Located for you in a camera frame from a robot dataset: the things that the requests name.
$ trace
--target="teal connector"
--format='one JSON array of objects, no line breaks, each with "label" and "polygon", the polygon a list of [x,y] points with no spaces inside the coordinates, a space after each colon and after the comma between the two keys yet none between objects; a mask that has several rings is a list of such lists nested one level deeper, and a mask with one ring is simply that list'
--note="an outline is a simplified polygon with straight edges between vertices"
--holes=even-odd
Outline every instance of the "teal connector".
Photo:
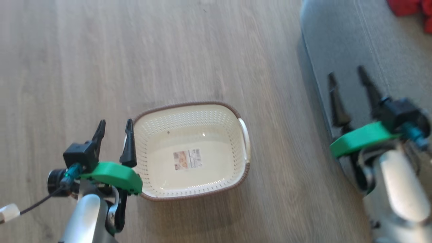
[{"label": "teal connector", "polygon": [[417,148],[421,151],[425,151],[428,149],[429,146],[429,142],[428,140],[425,138],[425,135],[423,134],[423,132],[416,127],[413,123],[411,122],[405,122],[402,124],[402,131],[403,134],[410,139],[411,141],[413,141]]},{"label": "teal connector", "polygon": [[63,179],[60,181],[60,186],[65,190],[68,190],[75,179],[77,179],[83,173],[83,167],[79,163],[73,164],[69,167],[64,174]]}]

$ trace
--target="gray cushion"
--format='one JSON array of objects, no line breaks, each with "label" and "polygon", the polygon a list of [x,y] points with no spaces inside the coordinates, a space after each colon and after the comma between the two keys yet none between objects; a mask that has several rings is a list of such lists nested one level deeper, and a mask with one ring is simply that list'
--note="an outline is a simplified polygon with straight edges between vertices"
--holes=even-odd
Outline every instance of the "gray cushion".
[{"label": "gray cushion", "polygon": [[[432,112],[432,35],[423,32],[420,14],[396,17],[386,0],[305,0],[301,25],[328,121],[327,75],[334,71],[353,125],[370,122],[356,72],[360,64],[383,93],[410,97]],[[423,167],[422,182],[432,198],[432,166]]]}]

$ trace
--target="plastic basket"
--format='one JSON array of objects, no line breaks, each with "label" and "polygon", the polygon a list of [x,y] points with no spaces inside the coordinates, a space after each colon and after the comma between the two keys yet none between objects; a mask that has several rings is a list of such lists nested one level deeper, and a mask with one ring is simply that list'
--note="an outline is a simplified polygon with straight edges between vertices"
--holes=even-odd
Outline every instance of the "plastic basket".
[{"label": "plastic basket", "polygon": [[194,198],[240,185],[249,171],[245,123],[229,105],[194,102],[145,112],[134,121],[142,196]]}]

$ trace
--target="red object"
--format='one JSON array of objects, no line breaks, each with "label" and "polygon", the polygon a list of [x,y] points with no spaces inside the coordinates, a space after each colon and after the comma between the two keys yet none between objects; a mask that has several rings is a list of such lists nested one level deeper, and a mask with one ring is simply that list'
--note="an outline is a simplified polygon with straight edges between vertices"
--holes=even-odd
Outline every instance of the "red object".
[{"label": "red object", "polygon": [[406,16],[420,12],[420,0],[387,0],[396,16]]},{"label": "red object", "polygon": [[432,16],[432,0],[422,0],[423,13]]},{"label": "red object", "polygon": [[432,34],[432,16],[427,17],[425,20],[425,32]]}]

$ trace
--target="green 3d-printed part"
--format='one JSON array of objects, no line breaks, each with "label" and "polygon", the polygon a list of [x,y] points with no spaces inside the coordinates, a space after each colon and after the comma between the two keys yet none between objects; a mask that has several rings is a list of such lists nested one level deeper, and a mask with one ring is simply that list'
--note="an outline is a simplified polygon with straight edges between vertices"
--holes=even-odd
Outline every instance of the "green 3d-printed part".
[{"label": "green 3d-printed part", "polygon": [[96,168],[81,178],[94,179],[117,188],[127,190],[130,194],[141,194],[143,181],[133,169],[114,162],[100,162]]},{"label": "green 3d-printed part", "polygon": [[391,134],[379,121],[341,136],[330,145],[330,151],[339,158],[397,137],[400,137],[400,134]]}]

